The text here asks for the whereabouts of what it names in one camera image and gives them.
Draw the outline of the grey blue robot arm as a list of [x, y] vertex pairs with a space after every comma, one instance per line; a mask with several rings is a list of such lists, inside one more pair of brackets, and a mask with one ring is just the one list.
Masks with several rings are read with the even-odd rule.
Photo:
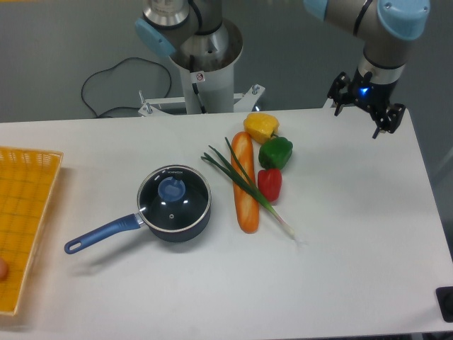
[[[353, 104], [369, 113], [377, 134], [395, 132], [406, 108], [391, 103], [391, 94], [413, 42], [424, 31], [430, 3], [305, 1], [304, 7], [365, 43], [355, 75], [339, 74], [328, 91], [336, 110]], [[220, 1], [145, 1], [135, 30], [152, 52], [170, 58], [181, 70], [189, 112], [232, 110], [233, 81], [216, 80], [212, 74], [232, 68], [241, 56], [243, 39], [223, 17]]]

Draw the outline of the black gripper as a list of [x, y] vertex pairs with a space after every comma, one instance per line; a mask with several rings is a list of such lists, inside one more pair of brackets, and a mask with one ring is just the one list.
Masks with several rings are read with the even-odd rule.
[[380, 133], [393, 134], [406, 112], [405, 105], [390, 104], [390, 96], [398, 80], [399, 68], [358, 66], [352, 82], [345, 72], [341, 72], [333, 80], [327, 94], [335, 105], [334, 116], [339, 116], [343, 106], [353, 104], [362, 110], [372, 111], [371, 117], [377, 126], [372, 135], [373, 139]]

